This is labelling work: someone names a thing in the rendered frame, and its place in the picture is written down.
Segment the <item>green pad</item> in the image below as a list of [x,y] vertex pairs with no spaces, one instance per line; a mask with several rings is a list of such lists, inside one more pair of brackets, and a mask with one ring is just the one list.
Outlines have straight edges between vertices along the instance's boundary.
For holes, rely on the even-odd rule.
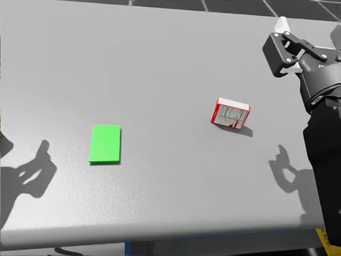
[[120,125],[95,124],[92,126],[88,161],[116,163],[120,161]]

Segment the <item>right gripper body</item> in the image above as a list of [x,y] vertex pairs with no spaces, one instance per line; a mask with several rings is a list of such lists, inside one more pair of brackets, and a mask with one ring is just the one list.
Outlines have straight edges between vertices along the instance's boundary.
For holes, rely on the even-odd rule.
[[341,99],[341,56],[339,53],[326,53],[328,59],[319,61],[308,53],[299,60],[302,73],[300,93],[308,113],[325,97]]

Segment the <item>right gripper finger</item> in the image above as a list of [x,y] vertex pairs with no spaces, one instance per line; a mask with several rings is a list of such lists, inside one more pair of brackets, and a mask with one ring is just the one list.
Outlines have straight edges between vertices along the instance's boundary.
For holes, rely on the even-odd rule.
[[287,18],[283,16],[278,19],[274,32],[269,35],[262,50],[273,76],[277,78],[289,73],[300,74],[303,71],[299,64],[300,52],[308,53],[323,63],[328,60],[324,49],[293,35]]
[[341,62],[341,24],[338,24],[330,33],[330,39],[338,51],[337,62]]

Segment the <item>red and white carton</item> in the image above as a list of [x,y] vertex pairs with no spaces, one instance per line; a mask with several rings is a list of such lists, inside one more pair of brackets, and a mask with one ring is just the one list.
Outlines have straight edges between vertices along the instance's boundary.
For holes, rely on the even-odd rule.
[[250,110],[249,104],[219,97],[210,122],[240,130],[243,128]]

